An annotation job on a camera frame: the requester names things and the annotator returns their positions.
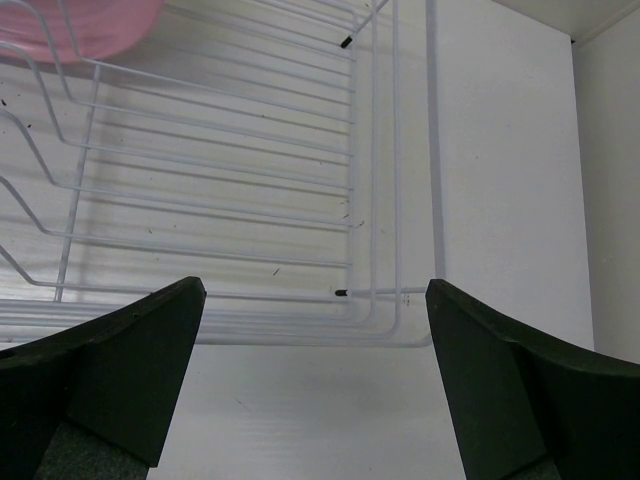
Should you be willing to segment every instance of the dish rack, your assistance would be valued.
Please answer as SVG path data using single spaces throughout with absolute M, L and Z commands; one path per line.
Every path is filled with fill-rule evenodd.
M 427 125 L 401 122 L 388 2 L 167 3 L 148 38 L 106 60 L 82 56 L 67 15 L 74 65 L 0 42 L 0 340 L 195 275 L 199 343 L 430 344 L 429 209 L 403 190 L 429 188 L 426 149 L 403 172 L 404 139 Z M 48 32 L 27 2 L 5 5 Z

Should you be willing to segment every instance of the white surface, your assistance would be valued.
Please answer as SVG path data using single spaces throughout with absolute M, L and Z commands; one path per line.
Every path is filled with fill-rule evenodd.
M 401 3 L 421 23 L 423 2 Z M 438 0 L 437 9 L 448 278 L 589 346 L 568 38 L 490 0 Z M 424 44 L 404 45 L 407 72 L 419 78 Z M 410 85 L 406 108 L 416 109 L 424 82 Z M 427 150 L 407 151 L 405 172 L 424 184 L 413 190 L 408 220 L 428 224 L 420 153 Z M 422 242 L 408 247 L 432 255 Z M 150 478 L 462 480 L 464 473 L 433 349 L 218 346 L 195 348 Z
M 480 0 L 439 0 L 447 278 L 592 348 L 569 37 Z
M 574 53 L 596 349 L 640 362 L 640 11 Z
M 567 33 L 574 40 L 602 32 L 620 19 L 637 0 L 494 0 Z

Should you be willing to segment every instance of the wire rack frame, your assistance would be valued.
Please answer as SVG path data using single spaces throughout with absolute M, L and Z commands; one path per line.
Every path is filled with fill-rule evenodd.
M 353 170 L 356 168 L 355 162 L 353 161 L 354 157 L 354 135 L 349 133 L 344 133 L 341 130 L 333 130 L 327 127 L 321 127 L 317 124 L 301 124 L 298 121 L 293 121 L 290 119 L 285 119 L 283 117 L 269 117 L 268 120 L 273 121 L 279 124 L 281 127 L 285 125 L 290 125 L 292 127 L 302 127 L 302 128 L 313 128 L 317 130 L 323 130 L 328 134 L 338 134 L 343 136 L 348 136 L 348 147 L 347 148 L 338 148 L 335 146 L 328 146 L 326 144 L 317 143 L 317 142 L 308 142 L 305 140 L 301 140 L 294 136 L 286 136 L 281 134 L 273 134 L 273 133 L 265 133 L 253 129 L 248 129 L 244 127 L 238 127 L 234 125 L 225 125 L 217 122 L 211 121 L 203 121 L 197 118 L 190 118 L 181 115 L 175 114 L 167 114 L 167 113 L 157 113 L 152 111 L 144 111 L 144 110 L 136 110 L 133 108 L 123 108 L 118 106 L 109 105 L 106 103 L 101 103 L 98 101 L 98 90 L 100 88 L 101 76 L 103 72 L 106 70 L 116 70 L 119 72 L 124 72 L 126 74 L 139 76 L 141 78 L 145 78 L 151 81 L 162 81 L 168 82 L 172 85 L 188 87 L 188 88 L 197 88 L 207 91 L 214 91 L 216 94 L 221 94 L 225 96 L 231 97 L 239 97 L 241 100 L 249 100 L 251 102 L 257 102 L 260 104 L 265 104 L 269 107 L 274 107 L 276 109 L 284 109 L 284 110 L 293 110 L 298 113 L 318 117 L 321 119 L 328 119 L 333 122 L 342 122 L 348 126 L 348 128 L 352 128 L 352 126 L 356 123 L 355 120 L 355 105 L 353 102 L 353 96 L 355 93 L 355 86 L 357 84 L 356 80 L 356 54 L 357 51 L 357 34 L 366 26 L 371 27 L 371 45 L 372 45 L 372 85 L 371 85 L 371 98 L 372 98 L 372 108 L 373 115 L 371 120 L 371 135 L 372 138 L 377 138 L 379 134 L 379 121 L 378 115 L 376 114 L 376 109 L 379 108 L 377 105 L 378 98 L 378 42 L 377 42 L 377 28 L 378 21 L 377 15 L 378 11 L 387 3 L 388 0 L 384 0 L 381 3 L 372 2 L 371 4 L 371 13 L 368 17 L 364 19 L 359 19 L 355 12 L 350 8 L 341 3 L 332 2 L 330 0 L 312 0 L 312 4 L 322 5 L 324 7 L 331 7 L 332 9 L 338 9 L 340 11 L 348 13 L 352 20 L 351 22 L 345 22 L 341 19 L 336 19 L 327 15 L 326 12 L 322 12 L 320 10 L 316 10 L 313 8 L 309 8 L 307 6 L 295 5 L 290 2 L 286 2 L 283 0 L 253 0 L 257 4 L 264 5 L 270 9 L 282 11 L 287 15 L 295 15 L 310 19 L 314 22 L 326 23 L 333 27 L 337 27 L 340 29 L 344 29 L 347 34 L 347 39 L 343 42 L 343 47 L 348 46 L 352 41 L 355 41 L 354 45 L 348 50 L 338 49 L 335 44 L 330 46 L 318 46 L 318 42 L 320 43 L 329 43 L 325 39 L 320 39 L 316 36 L 302 33 L 300 31 L 295 31 L 292 29 L 288 29 L 282 26 L 277 26 L 275 30 L 273 25 L 271 25 L 267 21 L 259 21 L 255 19 L 249 19 L 249 21 L 241 21 L 235 22 L 231 21 L 230 18 L 227 17 L 224 19 L 220 19 L 217 17 L 204 17 L 201 12 L 196 12 L 184 6 L 173 6 L 167 5 L 165 9 L 176 15 L 181 15 L 185 18 L 194 18 L 197 16 L 198 21 L 209 21 L 211 23 L 218 24 L 226 24 L 229 28 L 234 28 L 240 31 L 245 31 L 247 33 L 251 28 L 248 25 L 258 25 L 260 28 L 253 31 L 252 33 L 259 36 L 272 38 L 274 41 L 284 42 L 286 44 L 293 44 L 296 48 L 301 48 L 304 50 L 315 50 L 316 53 L 321 55 L 327 55 L 331 57 L 335 57 L 340 59 L 340 61 L 344 61 L 349 65 L 348 73 L 342 70 L 322 67 L 319 65 L 314 65 L 311 62 L 305 60 L 292 60 L 290 57 L 286 57 L 284 55 L 271 54 L 272 58 L 285 60 L 288 62 L 295 61 L 299 65 L 315 68 L 317 70 L 322 70 L 326 74 L 330 74 L 335 78 L 344 77 L 345 80 L 348 81 L 346 85 L 341 84 L 339 82 L 334 81 L 326 81 L 321 80 L 315 77 L 310 77 L 300 72 L 291 72 L 284 71 L 275 66 L 267 66 L 257 65 L 252 63 L 249 60 L 245 60 L 243 58 L 229 58 L 221 55 L 217 55 L 220 59 L 224 61 L 233 61 L 236 64 L 249 66 L 251 68 L 261 68 L 265 71 L 277 74 L 290 75 L 301 80 L 314 83 L 318 86 L 322 86 L 323 88 L 330 88 L 345 92 L 349 97 L 348 101 L 343 100 L 334 100 L 330 98 L 326 98 L 322 95 L 316 95 L 311 93 L 304 93 L 299 91 L 293 91 L 291 89 L 287 89 L 286 87 L 276 87 L 280 91 L 288 94 L 294 95 L 305 95 L 308 98 L 311 98 L 314 101 L 326 102 L 333 105 L 337 105 L 340 107 L 345 107 L 348 110 L 347 116 L 336 115 L 334 113 L 327 113 L 327 111 L 322 111 L 318 109 L 309 109 L 306 107 L 296 106 L 292 103 L 283 103 L 279 100 L 272 100 L 270 98 L 258 97 L 255 95 L 245 95 L 239 94 L 237 92 L 232 91 L 222 91 L 217 87 L 211 87 L 205 84 L 197 84 L 192 81 L 181 80 L 179 78 L 172 78 L 165 75 L 158 75 L 150 72 L 145 72 L 143 70 L 137 70 L 130 67 L 123 67 L 120 65 L 107 63 L 104 61 L 97 61 L 89 58 L 82 57 L 80 53 L 80 48 L 78 43 L 73 36 L 73 27 L 69 16 L 66 12 L 66 8 L 63 0 L 58 0 L 61 11 L 64 13 L 64 18 L 67 24 L 67 28 L 69 29 L 73 48 L 76 52 L 78 58 L 86 65 L 90 65 L 93 69 L 93 78 L 92 78 L 92 89 L 91 89 L 91 98 L 86 100 L 78 100 L 74 97 L 66 76 L 64 69 L 59 62 L 56 54 L 56 47 L 54 41 L 51 37 L 51 34 L 47 28 L 47 24 L 45 19 L 37 12 L 32 6 L 27 4 L 22 0 L 4 0 L 0 2 L 0 8 L 3 4 L 14 4 L 25 8 L 30 11 L 31 14 L 36 16 L 43 28 L 43 32 L 47 37 L 47 41 L 51 48 L 52 54 L 54 56 L 54 63 L 57 74 L 62 83 L 65 95 L 67 96 L 68 101 L 76 103 L 78 105 L 82 105 L 87 108 L 88 113 L 86 116 L 86 123 L 84 127 L 84 136 L 81 141 L 70 140 L 67 138 L 58 122 L 56 117 L 56 112 L 53 107 L 53 104 L 49 98 L 47 88 L 44 85 L 42 80 L 40 70 L 38 65 L 26 54 L 24 51 L 20 50 L 18 47 L 11 45 L 7 42 L 0 42 L 0 49 L 4 49 L 5 51 L 9 51 L 14 57 L 21 57 L 28 64 L 29 68 L 33 72 L 34 78 L 38 84 L 38 87 L 42 93 L 43 99 L 46 104 L 47 113 L 50 117 L 51 123 L 55 130 L 55 135 L 58 140 L 66 145 L 70 145 L 73 147 L 77 147 L 81 151 L 80 161 L 78 162 L 76 178 L 74 182 L 61 182 L 56 179 L 55 175 L 52 173 L 52 170 L 49 168 L 47 161 L 45 160 L 45 155 L 39 151 L 35 142 L 33 141 L 31 135 L 29 134 L 28 129 L 24 126 L 24 124 L 18 119 L 15 115 L 12 115 L 9 112 L 3 111 L 0 114 L 5 117 L 6 120 L 10 121 L 15 125 L 15 127 L 19 130 L 21 135 L 24 137 L 26 144 L 28 145 L 30 151 L 35 157 L 36 161 L 39 164 L 39 167 L 46 178 L 47 182 L 54 187 L 67 189 L 71 191 L 71 200 L 69 207 L 69 216 L 67 219 L 66 229 L 64 231 L 61 230 L 53 230 L 47 228 L 44 223 L 38 218 L 37 214 L 29 207 L 26 200 L 20 195 L 19 191 L 13 186 L 10 180 L 5 177 L 0 177 L 0 183 L 2 183 L 3 187 L 7 190 L 7 192 L 13 197 L 13 199 L 17 202 L 20 208 L 24 211 L 24 213 L 29 217 L 29 219 L 33 222 L 35 227 L 43 234 L 59 237 L 63 239 L 63 251 L 61 254 L 61 260 L 58 271 L 58 278 L 55 282 L 49 281 L 40 281 L 32 278 L 25 268 L 21 266 L 21 264 L 11 256 L 11 254 L 2 246 L 0 246 L 0 255 L 4 257 L 4 259 L 18 272 L 19 275 L 22 276 L 24 280 L 34 286 L 40 287 L 48 287 L 55 288 L 55 295 L 53 302 L 44 302 L 44 301 L 14 301 L 14 300 L 5 300 L 0 302 L 0 313 L 8 314 L 9 317 L 3 317 L 2 323 L 3 325 L 8 326 L 42 326 L 42 327 L 53 327 L 53 328 L 66 328 L 71 325 L 77 324 L 79 321 L 85 320 L 87 318 L 101 315 L 107 313 L 114 309 L 113 305 L 109 304 L 83 304 L 78 302 L 64 302 L 63 294 L 65 290 L 89 290 L 94 292 L 104 292 L 104 293 L 131 293 L 131 294 L 146 294 L 149 292 L 149 289 L 140 288 L 140 287 L 127 287 L 122 285 L 90 285 L 90 284 L 75 284 L 72 282 L 66 281 L 67 270 L 69 266 L 69 254 L 71 250 L 71 246 L 73 242 L 86 242 L 89 244 L 101 244 L 107 246 L 117 246 L 119 248 L 131 248 L 136 250 L 149 250 L 154 252 L 165 252 L 169 254 L 177 254 L 177 255 L 190 255 L 190 256 L 203 256 L 203 257 L 216 257 L 216 258 L 225 258 L 234 261 L 250 261 L 250 262 L 265 262 L 265 263 L 276 263 L 279 265 L 282 264 L 291 264 L 291 265 L 304 265 L 307 267 L 318 267 L 318 268 L 336 268 L 336 269 L 344 269 L 346 271 L 346 287 L 343 290 L 337 290 L 337 295 L 283 295 L 283 294 L 247 294 L 247 293 L 237 293 L 237 292 L 224 292 L 219 290 L 209 291 L 210 298 L 225 298 L 225 299 L 237 299 L 237 300 L 248 300 L 248 301 L 274 301 L 274 302 L 292 302 L 296 304 L 308 304 L 308 303 L 319 303 L 319 304 L 340 304 L 346 306 L 346 312 L 340 315 L 313 315 L 313 314 L 287 314 L 287 313 L 273 313 L 273 312 L 261 312 L 261 313 L 250 313 L 250 312 L 238 312 L 238 311 L 225 311 L 222 309 L 208 309 L 205 312 L 203 317 L 203 327 L 201 329 L 201 333 L 198 337 L 198 341 L 201 343 L 247 343 L 247 344 L 313 344 L 313 345 L 375 345 L 375 346 L 424 346 L 430 343 L 430 339 L 428 335 L 424 335 L 418 339 L 413 341 L 397 341 L 395 340 L 395 335 L 402 323 L 402 310 L 401 310 L 401 298 L 403 294 L 407 293 L 419 293 L 424 292 L 424 287 L 415 287 L 415 288 L 402 288 L 402 259 L 401 259 L 401 251 L 402 251 L 402 238 L 401 238 L 401 219 L 402 219 L 402 205 L 401 205 L 401 196 L 398 194 L 400 190 L 400 178 L 401 178 L 401 145 L 399 142 L 400 138 L 400 119 L 399 119 L 399 92 L 400 92 L 400 82 L 399 82 L 399 68 L 398 68 L 398 59 L 399 59 L 399 41 L 398 41 L 398 4 L 397 0 L 392 0 L 393 5 L 393 42 L 392 42 L 392 52 L 391 57 L 393 61 L 393 78 L 392 78 L 392 88 L 393 88 L 393 174 L 394 174 L 394 189 L 396 194 L 394 195 L 394 222 L 395 222 L 395 287 L 394 288 L 379 288 L 378 285 L 378 272 L 376 270 L 376 250 L 377 250 L 377 221 L 378 216 L 375 208 L 375 202 L 373 199 L 378 195 L 377 189 L 379 187 L 378 180 L 378 171 L 380 169 L 379 166 L 379 152 L 377 151 L 377 143 L 372 142 L 372 152 L 371 152 L 371 216 L 370 216 L 370 224 L 371 224 L 371 235 L 370 235 L 370 253 L 369 256 L 371 258 L 371 268 L 370 268 L 370 288 L 366 290 L 356 290 L 351 288 L 353 283 L 353 275 L 352 275 L 352 267 L 353 264 L 350 262 L 350 254 L 349 252 L 353 251 L 354 248 L 354 240 L 353 240 L 353 231 L 356 228 L 356 225 L 353 225 L 352 219 L 353 216 L 353 208 L 354 208 L 354 200 L 353 200 L 353 190 L 354 190 L 354 172 Z M 152 41 L 162 42 L 162 40 L 153 39 Z M 175 45 L 171 45 L 170 43 L 165 42 L 165 46 L 173 47 L 175 49 L 179 49 Z M 250 51 L 252 47 L 241 46 L 247 51 Z M 260 85 L 259 81 L 253 81 L 258 87 Z M 219 107 L 221 109 L 226 109 L 227 111 L 233 113 L 240 113 L 241 115 L 256 117 L 258 114 L 251 111 L 236 111 L 233 108 L 229 107 Z M 94 121 L 95 113 L 98 110 L 106 110 L 111 112 L 116 112 L 118 114 L 127 114 L 133 115 L 137 117 L 143 117 L 152 120 L 159 120 L 163 122 L 168 122 L 170 124 L 183 125 L 187 127 L 201 128 L 207 130 L 214 130 L 223 132 L 226 134 L 232 135 L 242 135 L 245 138 L 251 137 L 258 140 L 264 140 L 269 142 L 269 145 L 276 144 L 285 144 L 285 145 L 293 145 L 296 148 L 305 149 L 307 153 L 306 155 L 302 155 L 300 153 L 287 153 L 283 151 L 276 151 L 278 155 L 281 156 L 295 156 L 298 159 L 306 159 L 309 161 L 317 161 L 317 162 L 327 162 L 333 163 L 334 166 L 347 169 L 347 178 L 348 181 L 346 184 L 338 183 L 335 181 L 327 181 L 323 179 L 319 179 L 316 177 L 308 176 L 308 175 L 300 175 L 300 174 L 283 174 L 282 172 L 274 172 L 270 169 L 257 169 L 253 167 L 245 167 L 242 165 L 238 165 L 233 162 L 217 162 L 214 163 L 210 159 L 207 161 L 203 161 L 200 158 L 190 157 L 190 156 L 167 156 L 167 155 L 159 155 L 158 152 L 155 151 L 146 151 L 143 149 L 127 149 L 122 148 L 117 145 L 103 145 L 91 142 L 91 129 L 92 122 Z M 218 141 L 218 144 L 226 145 L 229 142 Z M 247 150 L 251 150 L 253 152 L 258 153 L 274 153 L 270 150 L 270 147 L 255 147 L 255 146 L 238 146 L 233 144 L 234 148 L 245 148 Z M 346 199 L 346 203 L 348 205 L 347 210 L 348 213 L 345 216 L 346 220 L 335 218 L 327 218 L 327 217 L 318 217 L 318 216 L 302 216 L 302 215 L 291 215 L 291 214 L 282 214 L 269 210 L 250 210 L 250 209 L 241 209 L 237 206 L 229 206 L 229 205 L 220 205 L 214 202 L 195 202 L 190 200 L 176 200 L 176 199 L 167 199 L 162 196 L 153 196 L 153 195 L 144 195 L 144 194 L 135 194 L 130 192 L 118 191 L 115 189 L 105 189 L 105 188 L 92 188 L 82 186 L 82 179 L 85 169 L 86 156 L 88 151 L 104 151 L 117 153 L 120 155 L 129 155 L 134 157 L 142 157 L 149 158 L 154 161 L 161 162 L 170 162 L 177 163 L 182 165 L 192 165 L 201 168 L 213 168 L 217 170 L 230 171 L 234 173 L 242 173 L 255 175 L 258 177 L 267 177 L 267 178 L 278 178 L 285 179 L 291 182 L 296 182 L 297 184 L 303 185 L 302 188 L 306 188 L 307 186 L 313 186 L 314 189 L 328 189 L 333 192 L 334 196 L 341 196 Z M 322 152 L 329 154 L 331 157 L 327 158 L 326 156 L 317 156 L 316 152 Z M 343 160 L 335 160 L 334 158 L 339 157 Z M 158 242 L 148 242 L 148 241 L 139 241 L 135 239 L 122 239 L 122 238 L 112 238 L 108 236 L 95 236 L 95 235 L 85 235 L 85 234 L 77 234 L 74 233 L 74 227 L 76 223 L 76 215 L 78 211 L 78 204 L 80 201 L 80 196 L 83 193 L 90 193 L 95 195 L 103 195 L 110 197 L 122 197 L 127 199 L 139 200 L 150 203 L 160 203 L 160 204 L 171 204 L 177 205 L 181 207 L 193 207 L 198 209 L 209 209 L 215 210 L 217 212 L 225 212 L 225 214 L 240 214 L 240 215 L 249 215 L 249 220 L 252 218 L 269 218 L 276 219 L 277 221 L 286 222 L 288 226 L 299 226 L 300 228 L 309 228 L 310 226 L 313 228 L 329 228 L 335 229 L 340 232 L 343 232 L 347 236 L 347 259 L 346 261 L 338 262 L 331 259 L 317 259 L 317 258 L 302 258 L 302 257 L 282 257 L 282 256 L 270 256 L 270 255 L 256 255 L 251 252 L 239 252 L 237 250 L 234 251 L 221 251 L 215 249 L 195 249 L 188 245 L 176 245 L 176 244 L 165 244 Z M 395 301 L 395 318 L 389 328 L 382 332 L 377 331 L 369 331 L 371 326 L 371 319 L 373 317 L 373 312 L 376 311 L 376 306 L 378 302 L 378 296 L 386 295 L 386 296 L 394 296 Z M 355 298 L 367 298 L 369 303 L 369 314 L 364 317 L 356 318 L 353 313 L 353 299 Z

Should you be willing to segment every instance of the white wire rack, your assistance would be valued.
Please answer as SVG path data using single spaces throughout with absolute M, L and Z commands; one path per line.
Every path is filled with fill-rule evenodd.
M 379 20 L 387 2 L 368 15 L 336 0 L 168 3 L 149 38 L 95 60 L 58 0 L 70 67 L 35 8 L 0 1 L 0 14 L 39 19 L 55 59 L 0 42 L 4 88 L 29 98 L 0 110 L 0 339 L 196 275 L 200 343 L 429 344 L 424 303 L 411 305 L 426 288 L 403 281 L 400 22 L 398 0 Z

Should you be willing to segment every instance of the pink plate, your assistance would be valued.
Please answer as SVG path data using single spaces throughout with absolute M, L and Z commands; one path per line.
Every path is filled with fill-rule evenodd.
M 80 54 L 99 59 L 123 52 L 142 40 L 160 15 L 164 0 L 64 0 Z M 56 0 L 26 0 L 47 22 L 63 63 L 77 62 Z M 34 60 L 53 62 L 38 18 L 17 3 L 0 6 L 0 41 L 23 49 Z M 0 49 L 0 55 L 16 56 Z

